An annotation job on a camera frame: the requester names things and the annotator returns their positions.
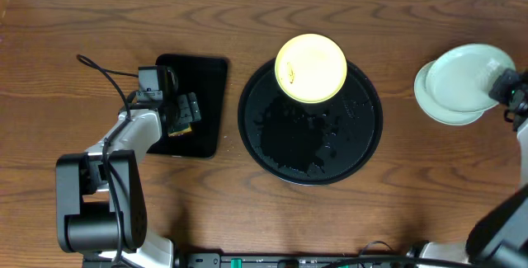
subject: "yellow bowl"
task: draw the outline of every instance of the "yellow bowl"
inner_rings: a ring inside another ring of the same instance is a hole
[[[335,42],[317,34],[299,35],[280,49],[275,76],[280,88],[303,103],[319,103],[339,92],[347,78],[347,60]]]

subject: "cable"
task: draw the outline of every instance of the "cable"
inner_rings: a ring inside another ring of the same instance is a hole
[[[381,262],[390,262],[390,263],[402,263],[402,264],[412,264],[412,265],[429,265],[429,266],[438,266],[445,268],[474,268],[476,266],[457,263],[453,261],[444,261],[436,259],[424,259],[424,258],[412,258],[408,256],[363,256],[357,257],[348,260],[342,260],[332,264],[328,264],[323,268],[339,268],[343,266],[363,264],[363,263],[381,263]]]
[[[117,74],[117,75],[125,75],[125,76],[130,76],[130,77],[133,77],[133,78],[138,78],[139,77],[138,74],[124,73],[124,72],[120,72],[120,71],[115,71],[115,70],[109,70],[109,69],[101,68],[101,67],[99,67],[99,65],[94,63],[92,60],[90,60],[89,58],[87,58],[86,56],[83,56],[81,54],[77,55],[77,60],[79,62],[87,65],[88,67],[97,69],[97,70],[105,72],[105,73],[112,73],[112,74]]]
[[[365,245],[365,247],[363,247],[363,248],[361,249],[360,253],[357,254],[357,256],[358,256],[358,257],[363,256],[363,253],[365,253],[365,252],[369,249],[369,247],[372,247],[373,245],[376,245],[376,244],[383,244],[383,245],[385,245],[386,247],[388,247],[390,251],[394,252],[394,249],[393,249],[392,247],[390,247],[389,244],[387,244],[387,243],[385,243],[385,242],[382,242],[381,240],[375,240],[375,241],[373,241],[373,242],[369,242],[369,243],[367,243],[367,245]],[[359,265],[361,265],[361,267],[365,268],[365,266],[363,265],[363,263],[359,263]]]
[[[133,101],[134,98],[135,98],[135,93],[136,93],[137,91],[138,91],[138,90],[135,90],[135,91],[130,92],[130,94],[126,97],[126,100],[127,100],[129,103],[132,103],[132,101]]]
[[[115,220],[117,222],[117,237],[118,237],[117,249],[116,249],[116,252],[115,252],[116,253],[115,257],[112,260],[112,264],[117,266],[117,265],[119,265],[122,262],[123,242],[124,242],[123,222],[121,221],[121,215],[120,215],[121,214],[121,208],[119,206],[119,201],[117,199],[116,186],[114,184],[114,180],[113,180],[112,175],[111,175],[111,166],[110,166],[110,163],[108,162],[107,154],[108,154],[108,148],[111,146],[112,140],[130,122],[130,104],[129,104],[129,101],[127,100],[127,98],[125,98],[125,94],[123,94],[123,92],[121,91],[121,89],[119,88],[117,83],[110,77],[110,75],[108,75],[108,73],[118,74],[118,75],[126,75],[126,76],[131,76],[131,77],[138,77],[138,75],[132,74],[132,73],[121,73],[121,72],[118,72],[118,71],[113,71],[113,70],[108,70],[108,69],[101,68],[95,62],[91,61],[89,58],[87,58],[87,57],[85,57],[83,55],[80,55],[80,54],[77,55],[77,60],[79,62],[83,63],[84,65],[90,67],[90,68],[94,68],[96,70],[99,70],[99,72],[101,72],[106,77],[106,79],[108,79],[108,81],[112,84],[112,86],[114,86],[114,88],[117,90],[117,92],[119,93],[119,95],[121,97],[121,100],[123,100],[123,104],[125,104],[125,109],[126,109],[125,120],[119,126],[117,126],[117,128],[115,128],[110,133],[110,135],[108,135],[108,137],[105,137],[104,144],[103,144],[103,147],[102,147],[102,166],[103,166],[103,170],[105,171],[106,179],[107,179],[107,182],[108,182],[108,191],[110,192],[110,195],[111,195],[111,198],[112,198],[112,202],[113,202],[113,205],[114,205],[115,216],[116,216]]]

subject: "stacked plates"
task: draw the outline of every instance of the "stacked plates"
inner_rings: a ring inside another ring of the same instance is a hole
[[[422,67],[414,81],[418,105],[432,119],[467,125],[498,104],[488,96],[506,69],[510,56],[491,45],[463,45]]]

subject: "wooden table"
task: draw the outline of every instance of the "wooden table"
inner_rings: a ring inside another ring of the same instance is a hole
[[[0,27],[0,262],[80,266],[55,230],[57,158],[115,122],[120,98],[85,54],[136,72],[164,53],[230,61],[218,152],[148,155],[140,165],[149,227],[184,250],[353,254],[383,240],[464,241],[511,195],[519,148],[497,107],[476,123],[430,119],[413,96],[418,69],[471,42],[528,64],[528,0],[12,0]],[[334,39],[372,80],[384,108],[379,147],[355,175],[296,186],[261,169],[237,128],[249,77],[291,37]],[[116,78],[128,91],[133,78]]]

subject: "black cable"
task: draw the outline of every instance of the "black cable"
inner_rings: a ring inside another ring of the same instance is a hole
[[[87,65],[88,67],[91,67],[91,68],[94,68],[94,69],[97,69],[99,71],[103,71],[105,73],[112,73],[112,74],[117,74],[117,75],[125,75],[125,76],[131,76],[133,78],[138,78],[139,75],[138,74],[133,74],[133,73],[124,73],[124,72],[120,72],[120,71],[115,71],[115,70],[109,70],[109,69],[104,69],[104,68],[101,68],[99,67],[99,65],[97,65],[96,63],[94,63],[92,60],[90,60],[89,58],[87,58],[86,56],[83,56],[81,54],[78,54],[77,55],[77,60],[85,65]]]
[[[392,247],[390,247],[389,244],[385,243],[385,242],[382,242],[381,240],[374,240],[373,242],[369,242],[367,243],[367,245],[365,245],[365,247],[361,248],[361,251],[359,254],[357,254],[357,256],[363,256],[363,254],[369,249],[369,247],[372,247],[373,245],[376,245],[376,244],[383,244],[385,245],[386,247],[389,248],[390,251],[394,252],[394,249]],[[361,267],[365,268],[365,266],[363,265],[363,263],[359,263],[359,265],[361,265]]]
[[[134,100],[134,98],[135,98],[135,93],[136,93],[136,92],[137,92],[137,90],[136,90],[136,91],[132,91],[132,92],[130,92],[130,94],[126,97],[126,100],[127,100],[129,103],[132,103],[132,101]]]
[[[107,182],[108,182],[108,191],[110,192],[110,195],[111,195],[111,198],[112,198],[112,202],[113,202],[113,205],[114,205],[115,216],[116,216],[115,219],[116,219],[116,222],[117,222],[117,237],[118,237],[118,241],[117,241],[117,249],[116,249],[116,252],[115,252],[116,254],[115,254],[114,259],[112,260],[112,263],[114,265],[119,265],[122,262],[122,253],[123,253],[123,242],[124,242],[123,222],[121,220],[121,215],[120,215],[121,214],[121,208],[119,206],[119,201],[117,199],[116,186],[115,186],[114,180],[112,178],[111,165],[108,162],[107,154],[108,154],[108,148],[111,146],[112,140],[130,122],[130,104],[127,101],[127,98],[125,98],[125,94],[123,94],[123,92],[121,91],[121,89],[119,88],[117,83],[110,77],[110,75],[108,75],[108,73],[126,75],[126,76],[131,76],[131,77],[138,77],[138,75],[131,74],[131,73],[121,73],[121,72],[117,72],[117,71],[112,71],[112,70],[101,68],[101,67],[99,67],[99,65],[97,65],[96,63],[91,61],[89,58],[87,58],[87,57],[85,57],[83,55],[80,55],[80,54],[77,55],[77,60],[79,62],[87,65],[90,68],[94,68],[96,70],[99,70],[106,77],[106,79],[108,79],[108,81],[112,84],[112,86],[114,86],[114,88],[119,93],[119,95],[121,97],[121,100],[123,100],[123,104],[125,104],[125,109],[126,109],[125,120],[119,126],[117,126],[117,128],[115,128],[110,133],[110,135],[108,135],[108,137],[106,137],[104,139],[104,144],[103,144],[103,147],[102,147],[102,166],[103,166],[103,170],[105,171],[106,179],[107,179]]]
[[[457,263],[453,261],[444,261],[436,259],[413,258],[408,256],[363,256],[353,259],[342,260],[332,264],[328,264],[323,268],[339,268],[343,266],[364,264],[364,263],[402,263],[404,265],[429,265],[445,268],[474,268],[476,266]]]

